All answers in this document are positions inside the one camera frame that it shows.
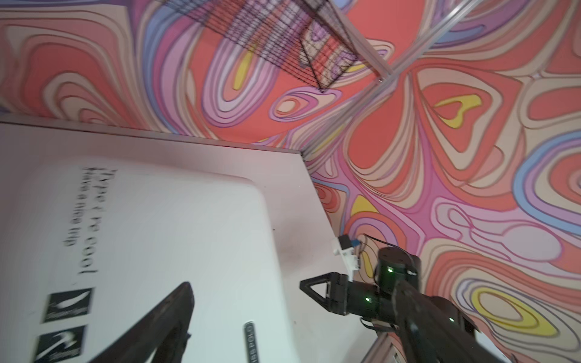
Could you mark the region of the black white suitcase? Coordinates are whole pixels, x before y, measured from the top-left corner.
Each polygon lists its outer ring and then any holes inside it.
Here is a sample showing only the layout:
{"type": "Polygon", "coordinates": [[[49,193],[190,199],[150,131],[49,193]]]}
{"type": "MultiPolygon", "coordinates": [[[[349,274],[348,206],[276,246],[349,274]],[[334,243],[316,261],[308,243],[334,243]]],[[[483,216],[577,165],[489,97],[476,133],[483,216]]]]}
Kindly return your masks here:
{"type": "Polygon", "coordinates": [[[251,181],[95,158],[1,173],[3,362],[93,362],[185,281],[180,362],[299,361],[251,181]]]}

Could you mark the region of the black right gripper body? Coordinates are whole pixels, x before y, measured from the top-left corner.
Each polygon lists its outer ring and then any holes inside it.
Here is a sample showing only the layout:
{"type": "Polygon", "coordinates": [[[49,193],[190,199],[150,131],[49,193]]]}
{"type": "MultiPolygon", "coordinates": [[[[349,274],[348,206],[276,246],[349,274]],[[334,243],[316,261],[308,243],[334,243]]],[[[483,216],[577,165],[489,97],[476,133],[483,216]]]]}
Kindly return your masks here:
{"type": "Polygon", "coordinates": [[[338,272],[329,274],[326,310],[340,316],[355,315],[367,321],[393,325],[395,308],[392,296],[396,285],[406,281],[418,289],[421,271],[419,257],[399,247],[384,247],[378,251],[370,283],[351,281],[347,275],[338,272]]]}

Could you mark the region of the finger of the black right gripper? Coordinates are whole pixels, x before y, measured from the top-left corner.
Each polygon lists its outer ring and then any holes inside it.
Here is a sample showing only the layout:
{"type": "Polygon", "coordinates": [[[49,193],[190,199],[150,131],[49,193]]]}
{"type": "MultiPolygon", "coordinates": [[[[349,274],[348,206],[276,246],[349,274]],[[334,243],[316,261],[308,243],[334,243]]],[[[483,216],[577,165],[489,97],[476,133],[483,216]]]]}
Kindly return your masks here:
{"type": "Polygon", "coordinates": [[[337,289],[340,274],[329,272],[300,282],[299,288],[326,311],[336,311],[338,307],[337,289]]]}

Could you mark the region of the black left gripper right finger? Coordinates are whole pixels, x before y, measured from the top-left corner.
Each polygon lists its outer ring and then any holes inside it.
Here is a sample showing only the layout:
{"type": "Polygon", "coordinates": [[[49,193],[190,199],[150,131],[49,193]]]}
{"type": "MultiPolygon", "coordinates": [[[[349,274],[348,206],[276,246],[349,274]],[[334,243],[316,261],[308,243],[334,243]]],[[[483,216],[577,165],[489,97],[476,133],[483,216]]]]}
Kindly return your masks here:
{"type": "Polygon", "coordinates": [[[395,285],[392,301],[407,362],[500,361],[408,282],[395,285]]]}

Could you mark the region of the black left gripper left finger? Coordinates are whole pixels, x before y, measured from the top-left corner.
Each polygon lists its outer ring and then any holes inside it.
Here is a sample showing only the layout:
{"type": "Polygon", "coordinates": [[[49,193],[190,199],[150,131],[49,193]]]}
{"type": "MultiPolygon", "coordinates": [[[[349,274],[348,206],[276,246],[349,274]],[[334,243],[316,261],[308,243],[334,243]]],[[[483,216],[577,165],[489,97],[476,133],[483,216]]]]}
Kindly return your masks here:
{"type": "Polygon", "coordinates": [[[93,362],[180,362],[189,337],[195,295],[181,283],[93,362]]]}

